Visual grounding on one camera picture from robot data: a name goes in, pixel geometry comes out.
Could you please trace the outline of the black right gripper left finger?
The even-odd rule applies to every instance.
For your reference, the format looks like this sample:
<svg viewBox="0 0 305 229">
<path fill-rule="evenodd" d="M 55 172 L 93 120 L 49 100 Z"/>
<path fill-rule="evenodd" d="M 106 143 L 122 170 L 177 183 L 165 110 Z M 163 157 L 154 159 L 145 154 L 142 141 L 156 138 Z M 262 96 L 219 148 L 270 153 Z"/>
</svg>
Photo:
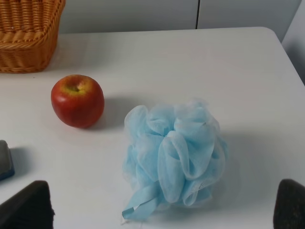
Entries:
<svg viewBox="0 0 305 229">
<path fill-rule="evenodd" d="M 49 185 L 37 180 L 0 205 L 2 229 L 53 229 Z"/>
</svg>

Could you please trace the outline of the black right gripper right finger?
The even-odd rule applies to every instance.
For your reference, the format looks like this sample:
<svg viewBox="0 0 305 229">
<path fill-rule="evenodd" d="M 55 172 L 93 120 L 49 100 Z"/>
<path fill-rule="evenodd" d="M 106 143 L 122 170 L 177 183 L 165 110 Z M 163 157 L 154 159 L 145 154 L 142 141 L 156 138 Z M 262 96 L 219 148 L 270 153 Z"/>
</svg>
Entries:
<svg viewBox="0 0 305 229">
<path fill-rule="evenodd" d="M 273 227 L 305 228 L 305 187 L 292 179 L 283 179 L 278 186 Z"/>
</svg>

